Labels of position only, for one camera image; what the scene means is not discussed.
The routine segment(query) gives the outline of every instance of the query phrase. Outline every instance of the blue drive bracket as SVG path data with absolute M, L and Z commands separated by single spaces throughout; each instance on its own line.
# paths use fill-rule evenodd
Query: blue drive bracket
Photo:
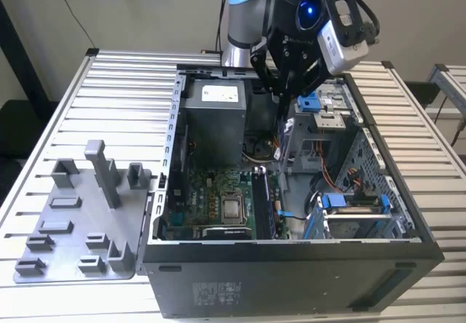
M 311 92 L 306 97 L 298 96 L 298 107 L 301 112 L 319 113 L 321 109 L 319 96 Z

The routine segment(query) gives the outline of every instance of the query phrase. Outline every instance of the metal rail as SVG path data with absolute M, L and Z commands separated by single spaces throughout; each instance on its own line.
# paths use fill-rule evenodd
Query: metal rail
M 101 51 L 83 61 L 0 209 L 0 318 L 16 322 L 28 317 L 39 321 L 43 317 L 44 322 L 82 322 L 90 315 L 118 322 L 155 322 L 161 318 L 146 276 L 127 281 L 18 285 L 13 282 L 13 272 L 23 254 L 25 238 L 52 189 L 50 172 L 56 159 L 71 157 L 78 167 L 90 167 L 82 148 L 88 139 L 100 138 L 106 141 L 106 155 L 115 158 L 117 166 L 142 161 L 145 167 L 157 170 L 176 63 L 215 65 L 218 57 Z M 380 315 L 246 320 L 464 322 L 465 168 L 394 70 L 381 63 L 362 63 L 351 74 L 446 260 Z
M 466 116 L 466 67 L 436 65 L 428 81 L 436 83 L 450 101 Z

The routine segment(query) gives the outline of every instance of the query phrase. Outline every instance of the red wire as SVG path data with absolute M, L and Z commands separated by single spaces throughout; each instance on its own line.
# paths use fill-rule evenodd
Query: red wire
M 343 191 L 340 190 L 338 187 L 335 186 L 335 184 L 333 183 L 330 175 L 328 174 L 328 171 L 327 171 L 327 167 L 325 166 L 325 161 L 323 159 L 323 149 L 322 149 L 322 141 L 318 141 L 317 142 L 317 149 L 319 150 L 320 152 L 320 159 L 322 161 L 322 175 L 323 175 L 323 178 L 325 179 L 325 181 L 327 182 L 327 184 L 332 187 L 333 190 L 335 190 L 336 192 L 342 194 Z

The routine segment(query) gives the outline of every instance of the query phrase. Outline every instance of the label sticker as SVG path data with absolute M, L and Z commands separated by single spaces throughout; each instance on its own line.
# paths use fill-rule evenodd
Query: label sticker
M 240 303 L 241 282 L 197 282 L 192 284 L 196 306 L 235 306 Z
M 202 87 L 202 101 L 213 103 L 237 103 L 238 87 L 205 85 Z
M 323 101 L 323 103 L 326 104 L 326 105 L 331 105 L 332 104 L 332 100 L 329 99 L 328 97 L 325 97 L 325 96 L 322 96 L 320 98 L 320 101 Z
M 275 150 L 275 153 L 274 153 L 274 158 L 276 160 L 280 160 L 280 157 L 282 156 L 282 151 L 280 150 L 280 147 L 278 147 L 276 150 Z

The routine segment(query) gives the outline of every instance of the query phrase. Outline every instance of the blue latch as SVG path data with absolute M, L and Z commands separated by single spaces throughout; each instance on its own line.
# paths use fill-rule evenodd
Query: blue latch
M 327 195 L 322 197 L 322 205 L 323 205 L 323 209 L 327 209 L 330 207 L 330 202 L 328 201 Z
M 301 112 L 320 112 L 320 100 L 316 92 L 311 92 L 306 97 L 298 96 L 298 106 Z
M 382 194 L 380 199 L 382 200 L 382 213 L 388 214 L 390 212 L 390 200 L 386 194 Z
M 285 210 L 278 210 L 277 214 L 280 215 L 280 216 L 284 216 L 286 218 L 294 217 L 294 214 L 292 212 L 286 212 Z
M 342 194 L 328 194 L 328 202 L 332 208 L 344 208 L 347 206 L 347 201 Z

